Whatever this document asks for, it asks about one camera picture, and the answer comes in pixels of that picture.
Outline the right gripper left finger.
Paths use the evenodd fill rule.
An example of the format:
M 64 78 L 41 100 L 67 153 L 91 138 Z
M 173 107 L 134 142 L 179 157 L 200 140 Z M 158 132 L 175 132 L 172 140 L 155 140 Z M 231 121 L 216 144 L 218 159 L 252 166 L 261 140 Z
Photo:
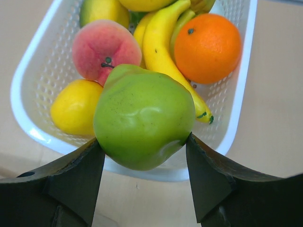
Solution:
M 105 153 L 96 139 L 16 178 L 0 181 L 2 227 L 90 227 Z

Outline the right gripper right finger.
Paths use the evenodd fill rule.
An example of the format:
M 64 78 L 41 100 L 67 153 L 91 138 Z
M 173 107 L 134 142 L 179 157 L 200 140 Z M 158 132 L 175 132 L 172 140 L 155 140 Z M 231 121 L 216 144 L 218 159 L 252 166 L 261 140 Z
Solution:
M 203 227 L 300 227 L 303 176 L 247 168 L 190 134 L 186 157 L 196 221 Z

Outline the green pear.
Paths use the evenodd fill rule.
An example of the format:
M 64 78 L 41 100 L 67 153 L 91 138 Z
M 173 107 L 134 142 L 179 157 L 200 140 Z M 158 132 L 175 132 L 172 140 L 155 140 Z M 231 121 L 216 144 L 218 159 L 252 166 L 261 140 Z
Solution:
M 185 145 L 195 118 L 193 98 L 183 85 L 165 74 L 121 64 L 104 84 L 93 127 L 112 160 L 147 171 Z

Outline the orange fruit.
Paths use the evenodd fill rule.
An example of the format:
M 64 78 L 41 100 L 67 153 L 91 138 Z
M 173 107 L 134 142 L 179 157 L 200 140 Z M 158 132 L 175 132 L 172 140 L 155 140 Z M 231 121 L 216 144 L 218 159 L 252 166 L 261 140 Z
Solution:
M 227 77 L 241 58 L 238 28 L 221 15 L 206 13 L 188 21 L 174 43 L 176 66 L 185 78 L 211 84 Z

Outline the pink peach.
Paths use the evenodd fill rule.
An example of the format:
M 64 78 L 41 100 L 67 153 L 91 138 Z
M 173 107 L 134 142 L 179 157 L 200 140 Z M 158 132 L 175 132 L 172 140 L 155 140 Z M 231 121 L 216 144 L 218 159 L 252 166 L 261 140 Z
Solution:
M 83 78 L 103 86 L 115 66 L 139 66 L 142 51 L 128 29 L 115 21 L 100 19 L 86 24 L 75 35 L 72 60 Z

